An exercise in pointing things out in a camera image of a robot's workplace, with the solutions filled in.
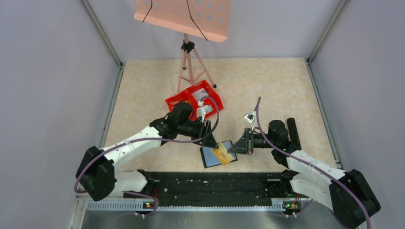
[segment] wall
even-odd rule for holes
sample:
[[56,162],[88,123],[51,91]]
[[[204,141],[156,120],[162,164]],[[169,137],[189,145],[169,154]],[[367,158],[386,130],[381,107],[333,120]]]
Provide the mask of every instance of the wall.
[[[122,60],[181,58],[182,34],[136,21],[132,0],[89,2]],[[309,57],[338,4],[339,0],[232,0],[228,39],[191,41],[202,57]]]
[[66,228],[118,70],[78,0],[0,12],[0,228]]
[[365,174],[378,228],[403,228],[405,1],[353,0],[313,68],[346,169]]

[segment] table surface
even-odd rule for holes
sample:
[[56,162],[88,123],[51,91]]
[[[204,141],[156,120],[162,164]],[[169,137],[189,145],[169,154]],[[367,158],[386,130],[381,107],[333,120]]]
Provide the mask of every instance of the table surface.
[[[306,153],[336,167],[335,159],[320,114],[311,79],[303,58],[232,58],[204,59],[218,87],[224,109],[213,135],[217,142],[236,142],[245,127],[243,119],[252,112],[259,96],[260,123],[266,127],[271,120],[286,122],[294,117],[301,146]],[[194,74],[202,68],[192,60]],[[128,138],[154,119],[169,111],[165,99],[176,92],[180,60],[128,60],[119,88],[105,146]],[[188,70],[183,71],[188,77]],[[200,80],[208,77],[204,74]],[[181,90],[190,83],[182,81]],[[215,121],[215,115],[208,118]],[[179,136],[178,140],[190,138]],[[281,172],[285,168],[273,159],[271,149],[255,149],[252,155],[238,155],[238,161],[226,166],[204,168],[200,146],[167,143],[151,149],[121,170],[184,171],[184,172]]]

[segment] yellow card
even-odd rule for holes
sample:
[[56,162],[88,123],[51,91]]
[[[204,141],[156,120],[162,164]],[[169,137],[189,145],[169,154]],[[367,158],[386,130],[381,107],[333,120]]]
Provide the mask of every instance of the yellow card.
[[218,145],[218,149],[211,149],[214,155],[218,158],[223,166],[226,166],[229,162],[231,162],[234,157],[228,153],[228,150],[225,146],[221,143]]

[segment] gray floor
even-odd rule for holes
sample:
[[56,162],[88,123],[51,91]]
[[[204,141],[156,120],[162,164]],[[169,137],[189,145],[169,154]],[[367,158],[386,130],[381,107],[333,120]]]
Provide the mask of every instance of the gray floor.
[[[123,213],[128,215],[112,221]],[[130,212],[87,211],[82,229],[341,229],[329,210],[318,203],[312,203],[296,219],[273,217],[269,214],[270,212],[158,212],[142,219]]]

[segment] pink music stand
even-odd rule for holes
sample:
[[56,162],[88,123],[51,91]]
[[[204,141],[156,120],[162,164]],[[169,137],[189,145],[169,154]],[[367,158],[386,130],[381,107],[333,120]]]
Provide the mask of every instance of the pink music stand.
[[[201,56],[189,40],[189,34],[209,41],[223,42],[228,38],[229,13],[231,0],[134,0],[136,20],[162,26],[184,34],[177,93],[181,80],[194,84],[206,73],[214,88],[216,84],[208,72]],[[194,51],[203,71],[193,77],[190,52]],[[189,79],[182,76],[189,68]]]

